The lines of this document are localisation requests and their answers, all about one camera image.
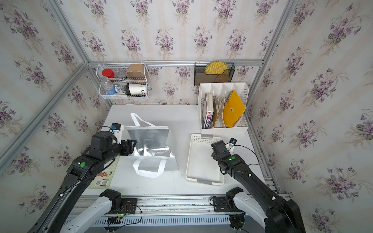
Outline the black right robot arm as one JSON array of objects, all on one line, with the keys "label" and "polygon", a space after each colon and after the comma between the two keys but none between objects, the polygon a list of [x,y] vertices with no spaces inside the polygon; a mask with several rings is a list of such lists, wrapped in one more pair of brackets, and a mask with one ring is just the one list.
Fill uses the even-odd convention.
[{"label": "black right robot arm", "polygon": [[266,233],[305,233],[299,205],[292,199],[284,199],[271,190],[238,154],[231,154],[220,140],[211,144],[212,158],[224,174],[238,181],[248,192],[227,193],[227,202],[248,214],[262,226]]}]

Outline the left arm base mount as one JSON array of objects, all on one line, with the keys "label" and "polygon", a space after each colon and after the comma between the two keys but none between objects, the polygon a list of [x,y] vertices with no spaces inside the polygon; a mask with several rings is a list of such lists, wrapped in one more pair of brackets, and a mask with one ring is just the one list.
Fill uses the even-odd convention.
[{"label": "left arm base mount", "polygon": [[121,193],[107,189],[100,194],[100,197],[107,197],[112,202],[107,214],[134,214],[136,211],[137,198],[123,198]]}]

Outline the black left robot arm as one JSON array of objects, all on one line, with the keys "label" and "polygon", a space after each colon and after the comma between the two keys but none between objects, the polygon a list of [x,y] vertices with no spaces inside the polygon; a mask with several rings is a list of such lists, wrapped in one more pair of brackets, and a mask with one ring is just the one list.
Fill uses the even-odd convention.
[{"label": "black left robot arm", "polygon": [[71,210],[105,164],[117,156],[134,152],[136,140],[119,140],[113,132],[97,132],[82,155],[73,160],[48,207],[29,230],[30,233],[59,233]]}]

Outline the white insulated delivery bag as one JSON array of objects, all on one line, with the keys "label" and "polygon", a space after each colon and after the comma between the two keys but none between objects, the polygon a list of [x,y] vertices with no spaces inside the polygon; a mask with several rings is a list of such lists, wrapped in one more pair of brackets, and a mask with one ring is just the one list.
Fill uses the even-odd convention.
[{"label": "white insulated delivery bag", "polygon": [[176,160],[177,142],[168,126],[155,126],[131,113],[134,126],[125,129],[136,141],[133,168],[137,175],[157,178],[164,172],[178,171]]}]

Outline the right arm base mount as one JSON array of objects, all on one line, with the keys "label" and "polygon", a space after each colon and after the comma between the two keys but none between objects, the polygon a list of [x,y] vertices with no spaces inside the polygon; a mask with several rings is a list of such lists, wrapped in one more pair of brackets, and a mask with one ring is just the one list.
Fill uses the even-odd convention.
[{"label": "right arm base mount", "polygon": [[213,206],[215,213],[230,213],[233,215],[244,215],[245,212],[237,208],[235,201],[240,207],[250,208],[255,202],[247,196],[240,187],[227,191],[224,197],[211,196],[209,204]]}]

